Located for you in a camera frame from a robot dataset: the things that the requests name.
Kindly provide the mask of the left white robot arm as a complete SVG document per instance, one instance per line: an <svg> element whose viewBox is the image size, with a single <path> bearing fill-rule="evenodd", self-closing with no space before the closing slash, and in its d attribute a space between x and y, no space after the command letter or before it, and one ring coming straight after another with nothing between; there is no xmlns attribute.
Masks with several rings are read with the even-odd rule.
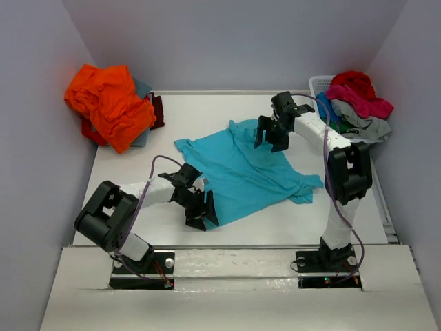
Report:
<svg viewBox="0 0 441 331"><path fill-rule="evenodd" d="M76 217L74 228L130 272L144 276L154 263L154 247L132 231L140 210L176 203L185 209L185 225L205 231L209 221L218 227L214 193L204 189L205 183L202 172L188 163L137 184L104 181Z"/></svg>

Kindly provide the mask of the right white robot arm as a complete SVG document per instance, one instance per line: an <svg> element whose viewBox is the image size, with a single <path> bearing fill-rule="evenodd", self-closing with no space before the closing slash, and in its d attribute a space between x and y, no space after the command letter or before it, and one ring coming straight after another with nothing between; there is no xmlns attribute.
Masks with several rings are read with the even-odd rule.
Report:
<svg viewBox="0 0 441 331"><path fill-rule="evenodd" d="M311 106L299 106L293 97L289 91L272 97L273 114L259 117L254 145L258 147L266 141L272 152L282 152L289 147L289 134L294 132L322 149L325 188L330 198L327 226L317 250L296 253L296 269L301 274L345 270L355 274L364 257L356 256L351 243L353 238L359 238L353 223L356 210L373 183L369 147L344 138Z"/></svg>

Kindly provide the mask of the teal t shirt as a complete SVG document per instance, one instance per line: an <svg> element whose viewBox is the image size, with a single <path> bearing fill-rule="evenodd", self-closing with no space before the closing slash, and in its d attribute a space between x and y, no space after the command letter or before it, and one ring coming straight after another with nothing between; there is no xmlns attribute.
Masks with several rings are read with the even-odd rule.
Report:
<svg viewBox="0 0 441 331"><path fill-rule="evenodd" d="M257 125L257 119L230 121L217 133L174 142L185 162L208 180L221 226L286 199L312 203L314 190L324 186L319 175L295 171L282 152L271 151L271 144L255 148Z"/></svg>

